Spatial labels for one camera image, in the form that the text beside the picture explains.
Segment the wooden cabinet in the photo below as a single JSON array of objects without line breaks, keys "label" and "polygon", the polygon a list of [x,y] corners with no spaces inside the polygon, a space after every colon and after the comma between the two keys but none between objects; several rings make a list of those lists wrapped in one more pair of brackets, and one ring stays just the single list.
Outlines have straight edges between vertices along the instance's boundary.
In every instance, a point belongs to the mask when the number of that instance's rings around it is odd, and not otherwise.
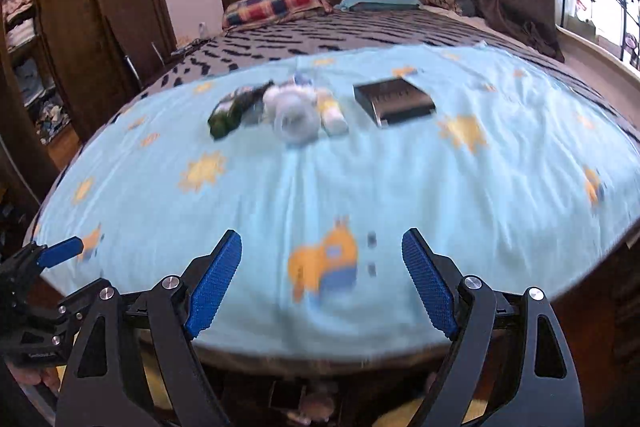
[{"label": "wooden cabinet", "polygon": [[14,72],[22,103],[36,126],[42,144],[68,125],[46,50],[37,0],[5,0],[2,17],[8,61]]},{"label": "wooden cabinet", "polygon": [[175,37],[164,0],[38,0],[54,76],[86,141],[169,58]]}]

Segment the plush toy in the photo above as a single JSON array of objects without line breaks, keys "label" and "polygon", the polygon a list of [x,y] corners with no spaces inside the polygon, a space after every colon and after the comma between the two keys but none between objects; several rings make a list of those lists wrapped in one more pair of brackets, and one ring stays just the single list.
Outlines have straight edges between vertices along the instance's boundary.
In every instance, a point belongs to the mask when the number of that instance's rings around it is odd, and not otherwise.
[{"label": "plush toy", "polygon": [[349,130],[331,91],[316,89],[310,82],[271,86],[264,93],[264,117],[273,121],[274,131],[289,144],[300,145],[318,137],[321,125],[330,136]]}]

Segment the cartoon character print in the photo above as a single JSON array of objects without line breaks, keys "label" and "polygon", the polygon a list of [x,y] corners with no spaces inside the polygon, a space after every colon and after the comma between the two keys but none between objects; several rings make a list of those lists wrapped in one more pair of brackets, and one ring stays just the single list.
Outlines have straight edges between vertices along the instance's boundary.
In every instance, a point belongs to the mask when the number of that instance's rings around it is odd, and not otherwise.
[{"label": "cartoon character print", "polygon": [[349,230],[348,218],[337,219],[318,245],[296,248],[289,257],[289,280],[294,302],[305,293],[322,299],[353,288],[356,282],[358,244]]}]

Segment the metal screw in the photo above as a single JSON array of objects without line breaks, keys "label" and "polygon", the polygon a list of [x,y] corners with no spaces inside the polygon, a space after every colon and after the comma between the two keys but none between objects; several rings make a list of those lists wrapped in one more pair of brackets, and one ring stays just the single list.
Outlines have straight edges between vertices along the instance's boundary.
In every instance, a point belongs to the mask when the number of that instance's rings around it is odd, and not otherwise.
[{"label": "metal screw", "polygon": [[173,290],[178,284],[180,284],[180,279],[175,275],[170,275],[162,279],[162,288],[165,290]]},{"label": "metal screw", "polygon": [[529,290],[529,297],[531,297],[534,301],[542,301],[542,299],[545,298],[545,294],[540,288],[531,288]]},{"label": "metal screw", "polygon": [[478,279],[478,277],[465,277],[465,286],[472,290],[477,290],[480,286],[482,286],[482,281]]},{"label": "metal screw", "polygon": [[103,301],[108,301],[109,299],[111,299],[111,297],[113,297],[113,294],[113,288],[111,286],[107,286],[107,288],[102,288],[100,290],[100,299],[102,299]]}]

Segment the checkered pillow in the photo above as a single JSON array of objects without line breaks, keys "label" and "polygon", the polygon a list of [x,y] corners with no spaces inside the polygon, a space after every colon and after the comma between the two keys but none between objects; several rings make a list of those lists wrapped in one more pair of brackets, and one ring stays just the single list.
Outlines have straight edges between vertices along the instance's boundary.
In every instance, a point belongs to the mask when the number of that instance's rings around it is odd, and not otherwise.
[{"label": "checkered pillow", "polygon": [[226,8],[222,29],[226,32],[248,30],[333,10],[325,0],[241,0]]}]

